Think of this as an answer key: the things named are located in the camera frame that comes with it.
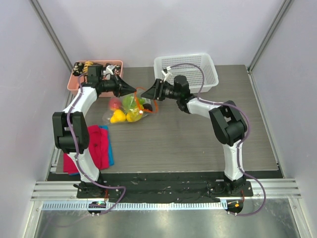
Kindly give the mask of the green grape bunch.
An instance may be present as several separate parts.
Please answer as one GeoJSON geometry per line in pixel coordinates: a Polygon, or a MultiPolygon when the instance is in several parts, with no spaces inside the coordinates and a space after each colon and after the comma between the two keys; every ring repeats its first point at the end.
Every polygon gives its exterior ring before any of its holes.
{"type": "Polygon", "coordinates": [[[128,107],[125,107],[124,108],[125,109],[125,111],[127,112],[127,113],[132,113],[132,114],[142,114],[143,113],[143,106],[128,106],[128,107]]]}

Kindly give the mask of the clear zip top bag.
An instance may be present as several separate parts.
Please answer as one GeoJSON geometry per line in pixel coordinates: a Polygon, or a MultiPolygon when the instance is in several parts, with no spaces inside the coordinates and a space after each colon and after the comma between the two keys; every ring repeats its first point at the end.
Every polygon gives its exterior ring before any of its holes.
{"type": "Polygon", "coordinates": [[[136,92],[120,98],[112,97],[102,119],[105,124],[133,123],[158,112],[155,100],[141,96],[145,88],[137,87],[136,92]]]}

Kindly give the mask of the yellow pear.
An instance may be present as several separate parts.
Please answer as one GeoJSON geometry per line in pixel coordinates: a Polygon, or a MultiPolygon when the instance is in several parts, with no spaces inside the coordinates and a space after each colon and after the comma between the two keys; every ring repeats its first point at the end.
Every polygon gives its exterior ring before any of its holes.
{"type": "Polygon", "coordinates": [[[125,121],[126,121],[126,114],[120,109],[115,110],[113,112],[112,117],[110,118],[111,123],[120,123],[125,121]]]}

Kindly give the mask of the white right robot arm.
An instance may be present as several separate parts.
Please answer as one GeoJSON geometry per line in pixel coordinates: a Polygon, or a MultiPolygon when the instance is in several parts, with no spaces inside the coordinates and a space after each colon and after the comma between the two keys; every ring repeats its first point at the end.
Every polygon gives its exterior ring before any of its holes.
{"type": "Polygon", "coordinates": [[[247,124],[233,101],[209,103],[199,99],[190,92],[185,76],[176,76],[173,85],[156,79],[153,86],[143,92],[141,97],[158,101],[166,98],[174,99],[181,111],[210,119],[214,134],[223,145],[225,159],[223,193],[234,196],[242,190],[246,184],[242,164],[242,145],[247,124]]]}

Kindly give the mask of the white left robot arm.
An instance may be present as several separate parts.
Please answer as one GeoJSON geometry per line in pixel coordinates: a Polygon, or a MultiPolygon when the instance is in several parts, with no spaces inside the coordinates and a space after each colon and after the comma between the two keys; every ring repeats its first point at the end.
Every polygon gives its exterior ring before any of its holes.
{"type": "Polygon", "coordinates": [[[78,76],[78,79],[87,79],[78,82],[79,88],[72,102],[52,117],[56,147],[68,154],[78,169],[81,179],[79,189],[87,190],[95,198],[102,197],[109,186],[104,184],[101,172],[89,152],[90,136],[85,115],[101,93],[112,92],[114,96],[122,97],[136,92],[115,73],[115,69],[109,63],[106,66],[89,66],[87,71],[78,76]]]}

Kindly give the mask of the yellow lemon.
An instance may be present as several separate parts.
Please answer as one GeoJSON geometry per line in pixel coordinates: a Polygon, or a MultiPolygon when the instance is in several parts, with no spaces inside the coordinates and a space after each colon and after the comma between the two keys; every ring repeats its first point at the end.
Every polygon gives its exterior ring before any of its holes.
{"type": "Polygon", "coordinates": [[[139,110],[135,111],[128,111],[126,114],[126,120],[128,122],[137,122],[143,117],[143,112],[140,112],[139,110]]]}

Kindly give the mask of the green apple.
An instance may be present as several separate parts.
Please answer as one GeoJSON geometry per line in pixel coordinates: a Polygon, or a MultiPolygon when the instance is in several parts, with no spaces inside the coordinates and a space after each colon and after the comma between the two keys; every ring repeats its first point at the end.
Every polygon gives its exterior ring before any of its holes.
{"type": "Polygon", "coordinates": [[[135,103],[134,96],[131,96],[131,95],[125,96],[122,100],[122,105],[124,108],[128,106],[135,106],[136,103],[135,103]]]}

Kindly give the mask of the red apple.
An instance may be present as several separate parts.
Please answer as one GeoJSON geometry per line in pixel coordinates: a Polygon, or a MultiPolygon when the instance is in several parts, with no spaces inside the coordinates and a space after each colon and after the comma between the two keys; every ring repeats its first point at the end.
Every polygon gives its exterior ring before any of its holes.
{"type": "Polygon", "coordinates": [[[114,112],[114,111],[121,108],[122,103],[117,97],[112,97],[112,98],[110,98],[108,105],[109,105],[110,110],[114,112]]]}

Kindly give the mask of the dark brown plum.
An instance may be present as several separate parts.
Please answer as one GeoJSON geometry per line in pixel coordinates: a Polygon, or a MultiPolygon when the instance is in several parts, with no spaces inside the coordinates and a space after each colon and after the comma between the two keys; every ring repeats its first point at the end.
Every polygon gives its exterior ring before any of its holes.
{"type": "Polygon", "coordinates": [[[147,111],[150,111],[150,112],[153,111],[153,107],[152,107],[151,104],[143,104],[143,108],[144,108],[144,110],[147,110],[147,111]]]}

